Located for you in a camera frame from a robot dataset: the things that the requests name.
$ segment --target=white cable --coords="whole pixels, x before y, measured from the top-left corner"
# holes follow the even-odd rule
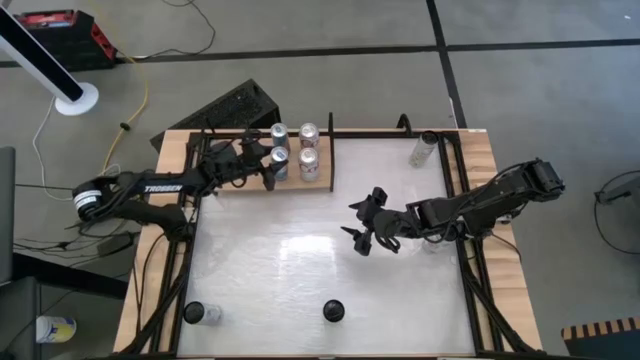
[[[49,118],[51,117],[51,109],[53,109],[53,103],[55,102],[56,97],[54,96],[53,98],[51,98],[51,104],[49,104],[49,110],[47,110],[47,115],[45,115],[44,120],[42,120],[42,124],[40,124],[40,127],[38,128],[38,131],[36,131],[36,135],[33,137],[33,141],[31,141],[31,144],[33,145],[33,149],[36,151],[36,155],[38,155],[38,161],[40,162],[40,174],[42,175],[42,188],[44,190],[44,193],[52,198],[53,200],[57,200],[57,201],[71,201],[73,200],[73,198],[59,198],[56,197],[54,195],[51,195],[51,193],[49,193],[49,190],[47,189],[47,181],[46,181],[46,174],[45,174],[45,170],[44,170],[44,163],[42,162],[42,156],[40,155],[40,149],[38,149],[38,136],[40,136],[40,132],[42,131],[42,129],[44,128],[44,125],[47,123],[47,120],[49,120]]]
[[[44,162],[42,161],[42,155],[40,155],[40,149],[38,148],[38,137],[40,136],[40,133],[42,132],[42,129],[44,128],[44,125],[47,123],[47,121],[51,117],[51,110],[53,109],[53,103],[55,102],[55,100],[56,100],[56,97],[54,96],[51,99],[51,104],[49,104],[49,110],[47,110],[47,115],[45,115],[44,120],[42,120],[42,124],[40,124],[40,127],[38,128],[38,131],[36,131],[36,135],[33,137],[33,141],[31,142],[31,144],[33,145],[33,149],[36,151],[36,155],[38,156],[38,161],[40,162],[40,174],[42,176],[42,188],[44,190],[44,193],[48,197],[52,198],[53,200],[71,201],[71,200],[73,200],[72,197],[70,197],[70,198],[59,198],[59,197],[56,197],[56,196],[52,195],[49,192],[49,189],[47,189],[46,170],[44,168]],[[120,174],[122,172],[122,169],[120,168],[120,165],[111,164],[111,165],[109,165],[108,168],[104,169],[104,171],[100,172],[98,175],[106,175],[109,172],[109,170],[111,170],[112,168],[116,168],[117,169],[118,172],[116,174]]]

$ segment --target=black box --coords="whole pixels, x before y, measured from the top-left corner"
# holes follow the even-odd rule
[[[253,79],[217,98],[167,130],[182,129],[268,129],[280,122],[278,105]],[[160,152],[164,131],[151,138]]]

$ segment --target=silver can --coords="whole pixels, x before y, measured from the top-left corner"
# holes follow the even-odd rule
[[[300,177],[304,181],[316,181],[318,179],[319,161],[318,152],[313,148],[305,148],[300,151],[298,157],[300,164]]]
[[[300,127],[300,147],[315,148],[320,141],[320,132],[318,127],[312,123],[306,123]]]
[[[287,151],[291,151],[289,145],[289,134],[287,134],[287,125],[283,123],[275,123],[271,126],[271,139],[273,140],[273,146],[282,146]]]
[[[420,134],[420,138],[413,148],[411,156],[409,156],[409,164],[414,168],[424,166],[424,163],[427,162],[427,158],[429,158],[429,155],[431,155],[437,144],[438,135],[433,131],[425,131]]]
[[[289,159],[289,152],[285,149],[284,146],[276,146],[271,150],[271,163],[277,164],[281,163],[285,160]],[[275,173],[274,177],[276,181],[285,181],[287,180],[287,175],[289,175],[289,164],[286,164],[282,169],[280,169],[277,173]]]

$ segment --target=wooden table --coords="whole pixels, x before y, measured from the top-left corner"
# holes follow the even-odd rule
[[[338,131],[365,130],[404,131],[402,129],[339,129]],[[225,130],[218,130],[218,133],[223,133],[224,131]],[[486,130],[466,129],[458,130],[458,132],[460,135],[465,167],[470,186],[471,188],[475,188],[483,185],[497,172],[496,163],[491,150],[491,144],[489,142],[489,135]],[[157,172],[164,173],[183,171],[186,158],[185,144],[189,140],[190,134],[191,131],[189,130],[167,131],[162,150],[160,152],[158,166],[156,167]],[[460,179],[457,176],[457,168],[453,157],[453,151],[448,151],[448,154],[451,172],[453,175],[454,188],[456,193],[459,193],[461,191]],[[177,199],[178,196],[176,194],[159,194],[151,196],[150,203],[154,205],[164,205],[168,203],[176,203]],[[142,231],[135,259],[138,279],[141,279],[142,277],[142,268],[149,249],[161,232],[161,229],[156,225],[146,226]],[[515,245],[511,226],[497,225],[494,232],[496,235]],[[158,296],[160,294],[160,284],[163,277],[165,261],[167,259],[168,246],[169,244],[167,241],[160,241],[151,253],[145,280],[145,296],[142,302],[141,319],[143,323],[146,323],[157,306]],[[496,306],[525,342],[534,348],[541,349],[540,336],[533,316],[533,310],[529,301],[529,293],[527,291],[527,285],[525,283],[518,255],[513,251],[513,249],[491,237],[487,238],[484,242],[484,253]],[[178,256],[176,266],[174,267],[174,276],[180,267],[180,261],[181,257]],[[120,326],[118,328],[118,334],[114,344],[114,351],[119,351],[129,345],[135,336],[137,309],[134,286],[134,281],[131,279],[129,281],[129,289],[125,299],[124,308],[122,310]],[[476,303],[484,347],[489,350],[493,348],[493,345],[489,331],[488,317],[482,305],[477,301]],[[172,305],[165,317],[160,341],[160,351],[168,351],[169,349],[169,338],[174,313],[175,304]]]

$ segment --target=small bottle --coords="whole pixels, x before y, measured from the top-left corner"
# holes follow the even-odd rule
[[[425,131],[420,134],[420,138],[409,157],[409,164],[414,168],[424,166],[424,163],[427,162],[429,155],[431,155],[437,144],[438,135],[433,131]]]
[[[220,321],[222,309],[218,305],[192,301],[184,308],[184,321],[191,325],[213,326]]]

